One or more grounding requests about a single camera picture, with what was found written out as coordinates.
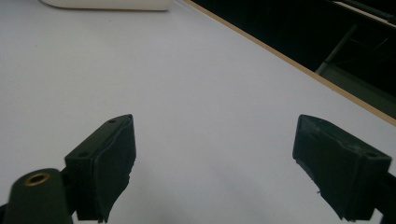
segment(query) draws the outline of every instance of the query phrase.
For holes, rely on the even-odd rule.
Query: white object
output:
[[[168,10],[173,0],[41,0],[53,7],[92,9]]]

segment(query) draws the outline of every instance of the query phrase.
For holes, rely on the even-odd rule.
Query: white surface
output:
[[[395,127],[180,0],[168,12],[0,1],[0,203],[127,113],[137,160],[112,224],[340,223],[291,157],[300,114],[396,158]]]
[[[172,0],[42,0],[53,7],[167,10]]]

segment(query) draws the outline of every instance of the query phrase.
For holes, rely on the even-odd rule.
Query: round hole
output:
[[[368,156],[368,157],[377,157],[377,156],[378,156],[378,155],[377,155],[376,153],[374,153],[374,152],[366,152],[365,154],[366,154],[366,156]]]
[[[79,153],[78,154],[78,156],[79,157],[86,157],[86,156],[88,156],[90,153],[88,153],[88,152],[81,152],[81,153]]]
[[[48,180],[49,178],[50,178],[50,175],[47,173],[34,174],[34,175],[29,176],[25,180],[24,185],[29,186],[29,187],[36,186],[36,185],[46,182],[46,180]]]

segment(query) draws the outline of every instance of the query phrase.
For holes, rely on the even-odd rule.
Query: table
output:
[[[0,2],[0,204],[128,113],[137,160],[114,224],[344,223],[291,157],[300,114],[396,158],[394,126],[181,0],[167,12]]]

